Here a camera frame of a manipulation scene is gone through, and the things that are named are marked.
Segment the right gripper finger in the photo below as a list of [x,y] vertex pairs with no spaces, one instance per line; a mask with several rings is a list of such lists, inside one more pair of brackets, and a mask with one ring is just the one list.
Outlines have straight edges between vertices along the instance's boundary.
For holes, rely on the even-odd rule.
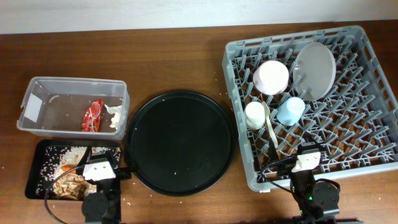
[[312,138],[312,136],[309,133],[307,132],[303,133],[302,137],[305,140],[302,146],[318,146],[318,142],[316,142],[316,140],[314,140],[314,138]]
[[269,162],[278,161],[279,156],[277,153],[277,149],[272,139],[269,141]]

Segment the orange carrot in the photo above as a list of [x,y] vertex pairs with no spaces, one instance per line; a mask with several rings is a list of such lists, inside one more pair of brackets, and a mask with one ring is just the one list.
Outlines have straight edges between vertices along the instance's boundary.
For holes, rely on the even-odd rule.
[[67,172],[67,171],[70,171],[70,170],[72,170],[72,169],[74,169],[75,168],[75,166],[72,166],[72,165],[65,165],[65,166],[62,166],[61,167],[61,170],[63,171],[63,172]]

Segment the light blue cup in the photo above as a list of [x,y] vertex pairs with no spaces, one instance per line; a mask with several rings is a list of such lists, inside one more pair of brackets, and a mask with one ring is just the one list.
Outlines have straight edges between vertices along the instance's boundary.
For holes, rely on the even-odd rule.
[[278,107],[276,117],[281,124],[292,126],[299,121],[304,110],[304,101],[298,97],[291,97]]

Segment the red snack wrapper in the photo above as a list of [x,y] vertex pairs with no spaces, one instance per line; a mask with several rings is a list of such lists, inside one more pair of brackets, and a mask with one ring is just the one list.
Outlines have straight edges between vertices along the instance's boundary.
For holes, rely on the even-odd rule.
[[87,109],[82,122],[83,132],[98,132],[100,128],[103,100],[95,100]]

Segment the cream cup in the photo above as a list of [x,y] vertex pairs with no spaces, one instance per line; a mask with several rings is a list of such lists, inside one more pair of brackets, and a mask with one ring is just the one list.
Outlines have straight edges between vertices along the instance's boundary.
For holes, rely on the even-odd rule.
[[249,129],[257,130],[263,127],[266,116],[264,107],[260,102],[253,101],[246,105],[244,109],[246,125]]

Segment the white tissue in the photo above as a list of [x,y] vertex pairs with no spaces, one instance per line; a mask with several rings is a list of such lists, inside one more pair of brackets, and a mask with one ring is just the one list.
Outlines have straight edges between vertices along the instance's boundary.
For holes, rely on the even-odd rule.
[[119,106],[108,106],[105,105],[106,111],[111,114],[113,117],[111,118],[110,128],[114,128],[116,130],[121,129],[121,125],[125,119],[125,112],[122,105]]

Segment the white plastic fork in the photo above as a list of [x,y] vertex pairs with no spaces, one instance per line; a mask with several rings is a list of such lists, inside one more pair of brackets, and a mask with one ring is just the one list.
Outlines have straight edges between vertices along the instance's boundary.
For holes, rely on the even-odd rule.
[[269,135],[270,135],[271,140],[272,140],[272,142],[274,144],[274,147],[277,148],[277,146],[279,144],[277,142],[277,138],[276,138],[274,129],[273,129],[272,124],[271,124],[271,119],[270,119],[271,112],[270,112],[270,109],[269,109],[269,107],[266,105],[266,103],[264,101],[261,101],[261,104],[264,107],[265,118],[266,118],[266,123],[267,123],[267,128],[268,128],[268,131],[269,131]]

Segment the pale green plate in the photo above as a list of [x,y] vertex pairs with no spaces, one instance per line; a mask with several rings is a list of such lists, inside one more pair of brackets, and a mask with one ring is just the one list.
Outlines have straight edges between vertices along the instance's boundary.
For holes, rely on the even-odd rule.
[[306,45],[297,55],[293,72],[294,89],[305,101],[323,98],[334,84],[335,58],[318,42]]

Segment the white bowl with food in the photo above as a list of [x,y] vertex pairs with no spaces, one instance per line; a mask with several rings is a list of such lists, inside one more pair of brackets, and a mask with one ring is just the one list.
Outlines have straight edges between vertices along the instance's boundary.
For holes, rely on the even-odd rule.
[[254,72],[253,83],[257,90],[265,95],[282,93],[289,83],[289,71],[279,61],[268,60]]

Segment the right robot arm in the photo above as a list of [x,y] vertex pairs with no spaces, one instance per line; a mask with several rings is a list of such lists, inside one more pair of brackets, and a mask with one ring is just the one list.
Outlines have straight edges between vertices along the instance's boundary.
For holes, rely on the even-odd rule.
[[[303,134],[305,142],[298,145],[297,152],[283,159],[277,155],[274,137],[269,142],[269,162],[261,169],[261,179],[288,193],[298,203],[300,215],[289,223],[361,223],[358,219],[337,220],[340,213],[340,184],[330,179],[316,179],[313,171],[318,169],[327,153],[323,142],[318,142],[308,133]],[[287,175],[289,188],[285,188],[265,176],[264,171],[277,169],[277,175]]]

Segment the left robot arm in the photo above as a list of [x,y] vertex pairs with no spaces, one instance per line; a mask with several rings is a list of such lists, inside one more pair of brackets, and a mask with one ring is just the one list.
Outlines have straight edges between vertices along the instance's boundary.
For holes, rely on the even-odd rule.
[[88,146],[77,166],[58,176],[46,189],[44,207],[57,222],[64,221],[57,217],[48,205],[52,186],[64,176],[75,173],[84,177],[84,181],[96,186],[96,192],[84,197],[81,212],[85,223],[119,223],[121,221],[121,185],[120,181],[128,180],[135,170],[130,167],[113,167],[109,152],[93,154]]

